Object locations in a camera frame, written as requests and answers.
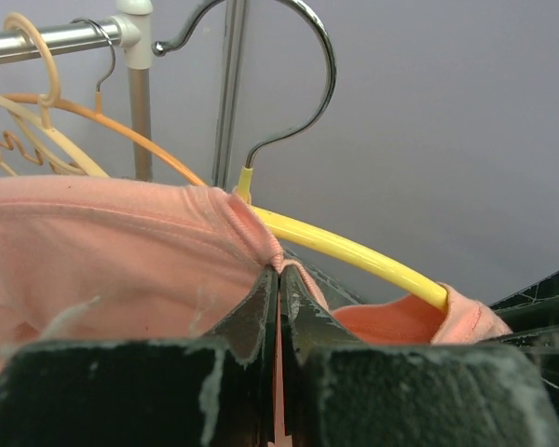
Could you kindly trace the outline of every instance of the salmon colored garment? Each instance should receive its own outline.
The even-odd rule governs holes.
[[[295,264],[327,309],[304,268],[284,260],[249,206],[221,189],[0,179],[0,371],[10,352],[39,338],[198,336],[248,294],[267,264],[278,272]],[[415,297],[334,314],[372,343],[472,343],[490,333],[485,325],[503,328],[485,306],[450,292],[446,316]]]

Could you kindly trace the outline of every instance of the gray wall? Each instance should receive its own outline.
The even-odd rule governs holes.
[[[154,35],[176,33],[198,3],[155,1]],[[350,237],[486,302],[559,268],[559,0],[310,0],[328,27],[339,78],[315,128],[256,160],[254,202]],[[37,26],[116,13],[114,1],[0,2]],[[152,70],[153,137],[209,180],[221,89],[225,6]],[[63,96],[91,104],[107,49],[58,57]],[[230,184],[248,148],[304,119],[324,82],[318,44],[290,9],[252,0]],[[0,93],[45,91],[40,61],[0,67]],[[130,122],[120,61],[104,109]],[[8,123],[0,115],[0,131]],[[76,116],[58,127],[110,173],[132,149]],[[25,165],[25,173],[33,173]],[[156,179],[184,184],[156,164]],[[402,292],[299,249],[369,299]]]

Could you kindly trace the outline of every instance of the metal hanger hook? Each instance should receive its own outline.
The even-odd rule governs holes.
[[[191,35],[197,28],[198,23],[203,19],[203,17],[216,5],[222,3],[224,0],[207,0],[201,4],[193,12],[190,19],[184,26],[184,28],[171,40],[167,41],[156,41],[152,45],[153,53],[156,56],[165,56],[170,51],[178,50],[186,45]],[[320,21],[320,18],[315,14],[306,3],[301,0],[276,0],[283,5],[289,7],[290,9],[296,11],[300,17],[302,17],[308,25],[313,29],[315,35],[319,38],[320,44],[323,48],[323,53],[325,56],[325,64],[327,69],[327,78],[325,82],[325,90],[321,97],[321,102],[312,116],[310,116],[304,123],[284,130],[283,132],[271,135],[265,140],[258,142],[247,154],[246,162],[244,166],[246,168],[252,168],[254,163],[254,158],[257,153],[265,146],[273,143],[280,142],[287,138],[293,137],[313,126],[319,118],[323,115],[327,106],[329,105],[335,91],[335,82],[337,79],[337,67],[335,65],[335,53],[334,46],[332,44],[327,31],[325,30],[325,25]]]
[[[114,42],[112,42],[112,39],[110,39],[110,36],[108,35],[108,33],[103,29],[103,27],[95,20],[92,19],[88,19],[85,17],[79,17],[77,19],[74,19],[71,21],[71,23],[88,23],[90,24],[93,29],[101,34],[103,36],[103,38],[105,39],[105,41],[108,43],[108,47],[110,48],[110,68],[108,69],[107,73],[104,74],[99,81],[97,81],[97,84],[95,86],[95,91],[102,91],[102,84],[103,81],[105,81],[108,77],[110,77],[112,75],[112,73],[114,72],[115,68],[116,68],[116,51],[114,50]]]

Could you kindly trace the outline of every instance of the white plastic connector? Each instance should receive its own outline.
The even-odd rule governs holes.
[[[124,62],[135,70],[151,68],[154,58],[151,50],[151,0],[116,0],[116,9],[120,15],[112,19],[120,27],[122,34],[120,46],[124,48]]]

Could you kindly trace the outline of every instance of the cream hanger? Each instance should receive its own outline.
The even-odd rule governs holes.
[[[215,5],[224,0],[206,0],[191,15],[184,28],[170,41],[157,41],[152,49],[156,56],[164,56],[166,53],[182,48],[197,28],[200,20]],[[290,128],[286,131],[269,137],[267,140],[257,143],[248,153],[245,165],[240,173],[237,193],[248,203],[251,203],[252,164],[258,151],[273,142],[290,138],[310,128],[319,120],[331,100],[336,79],[336,66],[334,49],[323,23],[315,12],[301,0],[278,0],[283,5],[296,11],[319,38],[325,61],[327,64],[327,82],[323,99],[315,113],[300,126]],[[426,278],[411,268],[390,259],[389,257],[373,251],[361,244],[357,244],[345,237],[340,237],[326,230],[322,230],[308,223],[282,216],[269,210],[252,207],[261,220],[271,229],[272,233],[281,239],[289,240],[298,245],[308,247],[353,264],[359,268],[377,275],[402,289],[411,292],[427,303],[445,310],[447,307],[447,290],[440,284]]]
[[[177,158],[172,156],[169,152],[162,149],[160,146],[158,146],[154,142],[148,140],[143,135],[135,132],[132,129],[129,129],[128,127],[118,123],[117,121],[113,120],[112,118],[109,118],[108,116],[105,116],[105,115],[102,114],[101,87],[102,87],[103,81],[105,81],[112,74],[112,72],[114,71],[114,69],[116,67],[116,53],[114,52],[114,45],[113,45],[112,41],[110,40],[109,36],[103,30],[102,26],[99,23],[97,23],[93,20],[84,19],[84,18],[73,20],[73,22],[79,22],[79,21],[85,21],[87,23],[90,23],[94,27],[96,32],[102,34],[104,39],[108,42],[108,45],[109,45],[110,51],[111,51],[111,55],[112,55],[111,64],[110,64],[110,68],[109,68],[108,72],[98,81],[98,83],[96,85],[95,108],[94,108],[94,110],[91,110],[88,107],[77,104],[75,102],[70,102],[70,101],[63,100],[63,99],[60,98],[60,78],[59,78],[59,75],[58,75],[58,71],[56,70],[56,63],[55,63],[51,53],[49,52],[48,46],[46,46],[45,42],[43,42],[43,39],[41,38],[41,34],[33,27],[33,25],[30,22],[27,24],[28,28],[30,30],[34,30],[37,34],[34,37],[34,42],[36,43],[36,45],[37,45],[37,42],[40,43],[39,46],[37,46],[37,47],[40,50],[41,57],[44,59],[44,61],[46,62],[46,66],[48,67],[48,73],[50,74],[50,81],[53,80],[56,88],[58,89],[57,90],[58,95],[56,95],[55,99],[50,102],[49,107],[54,108],[54,109],[64,110],[64,111],[70,112],[70,113],[75,114],[75,115],[83,116],[84,118],[86,118],[90,121],[93,121],[93,122],[98,123],[102,126],[105,126],[109,129],[113,130],[114,132],[118,133],[119,135],[122,135],[123,137],[126,137],[133,142],[136,142],[141,147],[143,147],[145,150],[151,152],[152,154],[154,154],[155,156],[160,158],[162,161],[164,161],[165,163],[170,165],[172,168],[174,168],[177,172],[179,172],[181,175],[183,175],[190,183],[198,184],[198,185],[205,185],[205,183],[191,169],[189,169],[187,166],[185,166]],[[6,99],[8,101],[11,101],[11,102],[14,102],[14,103],[38,104],[39,101],[40,101],[40,98],[41,98],[41,95],[32,94],[32,93],[13,93],[13,94],[4,95],[4,99]],[[17,148],[19,150],[19,152],[29,161],[32,161],[35,164],[42,164],[42,163],[37,163],[37,161],[36,161],[37,158],[35,160],[32,160],[31,156],[28,156],[28,154],[25,151],[22,143],[16,137],[16,135],[12,134],[12,132],[3,132],[3,135],[4,135],[5,142],[0,142],[0,146],[2,146],[5,149],[9,149],[9,150],[13,150],[14,148]],[[46,152],[46,148],[41,147],[41,151],[39,152],[39,156],[38,156],[38,157],[40,157],[39,158],[40,161],[42,161],[41,155],[44,154],[45,152]],[[36,156],[38,155],[37,146],[35,147],[35,155]],[[56,158],[56,161],[54,161],[54,163],[57,163],[57,161],[60,162],[58,167],[61,164],[63,164],[63,162],[61,160],[57,159],[57,158]],[[67,168],[68,170],[65,173],[71,173],[71,174],[76,174],[76,175],[93,175],[93,174],[87,172],[84,169],[75,168],[75,166],[69,166],[69,165],[65,165],[65,166],[68,167]],[[98,175],[98,176],[108,177],[107,173],[105,173],[103,171],[102,171],[102,174]]]
[[[40,54],[49,54],[48,46],[42,40],[41,34],[33,27],[33,25],[21,14],[11,13],[7,15],[4,22],[6,31],[21,30],[31,39]],[[37,96],[37,105],[40,115],[33,113],[26,107],[15,103],[4,96],[0,96],[0,107],[6,109],[22,133],[32,142],[34,146],[34,154],[30,155],[25,151],[20,140],[12,134],[12,132],[4,132],[4,143],[0,143],[2,149],[14,150],[15,147],[20,154],[28,161],[43,165],[44,158],[48,161],[52,170],[56,173],[66,174],[86,174],[95,177],[105,177],[107,174],[95,163],[85,152],[79,149],[73,142],[66,138],[62,133],[57,131],[51,122],[49,116],[49,107],[60,98],[61,85],[58,76],[58,69],[54,60],[44,58],[48,68],[49,76],[49,93]],[[40,130],[44,135],[57,144],[70,158],[73,163],[66,163],[57,157],[42,141],[35,135],[32,128]],[[8,175],[18,175],[13,168],[4,160],[2,150],[0,149],[0,167]]]

